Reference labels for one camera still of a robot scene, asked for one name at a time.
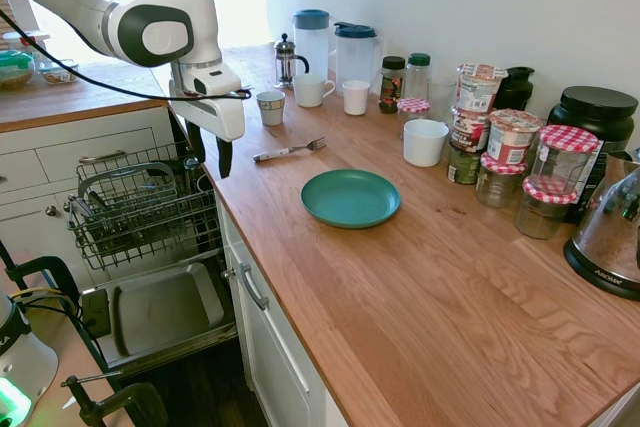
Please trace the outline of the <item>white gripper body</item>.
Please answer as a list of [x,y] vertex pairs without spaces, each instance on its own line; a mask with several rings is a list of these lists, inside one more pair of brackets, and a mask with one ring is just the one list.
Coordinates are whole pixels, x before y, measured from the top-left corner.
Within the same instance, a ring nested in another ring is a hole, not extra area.
[[169,98],[173,111],[218,138],[232,142],[245,133],[243,101],[239,99]]

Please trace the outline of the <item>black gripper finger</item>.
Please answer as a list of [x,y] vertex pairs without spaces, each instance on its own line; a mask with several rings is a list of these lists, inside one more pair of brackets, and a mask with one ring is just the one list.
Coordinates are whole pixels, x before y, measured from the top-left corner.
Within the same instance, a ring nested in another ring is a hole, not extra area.
[[233,144],[221,138],[216,139],[218,149],[218,170],[221,179],[227,178],[231,173],[233,160]]
[[197,162],[199,164],[203,164],[206,161],[206,148],[202,140],[201,128],[198,125],[187,121],[186,129],[193,154],[195,155]]

